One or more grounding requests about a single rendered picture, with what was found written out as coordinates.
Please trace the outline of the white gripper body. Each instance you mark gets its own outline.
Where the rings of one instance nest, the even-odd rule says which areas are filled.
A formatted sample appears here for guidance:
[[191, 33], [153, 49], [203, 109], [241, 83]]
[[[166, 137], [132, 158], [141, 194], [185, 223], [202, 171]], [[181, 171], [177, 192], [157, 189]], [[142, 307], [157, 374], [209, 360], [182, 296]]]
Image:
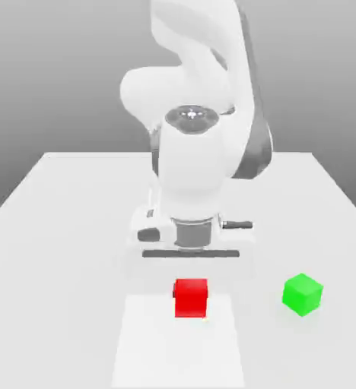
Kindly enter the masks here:
[[252, 234], [231, 234], [204, 248], [132, 243], [125, 250], [125, 275], [162, 279], [245, 277], [253, 272], [255, 255], [256, 238]]

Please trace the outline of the small red cube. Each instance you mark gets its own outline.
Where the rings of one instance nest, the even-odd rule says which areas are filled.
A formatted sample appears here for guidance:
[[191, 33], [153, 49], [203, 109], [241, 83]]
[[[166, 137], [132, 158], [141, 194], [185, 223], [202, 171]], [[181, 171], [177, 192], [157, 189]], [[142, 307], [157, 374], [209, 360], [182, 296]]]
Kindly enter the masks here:
[[205, 318], [208, 304], [207, 279], [176, 279], [173, 285], [176, 318]]

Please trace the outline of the small green cube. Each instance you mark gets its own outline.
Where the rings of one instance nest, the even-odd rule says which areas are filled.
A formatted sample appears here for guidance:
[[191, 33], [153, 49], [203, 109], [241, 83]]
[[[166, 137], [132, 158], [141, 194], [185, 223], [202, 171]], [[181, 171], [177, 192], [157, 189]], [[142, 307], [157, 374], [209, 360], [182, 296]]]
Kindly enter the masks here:
[[284, 283], [282, 303], [303, 317], [320, 305], [323, 285], [306, 274], [298, 274]]

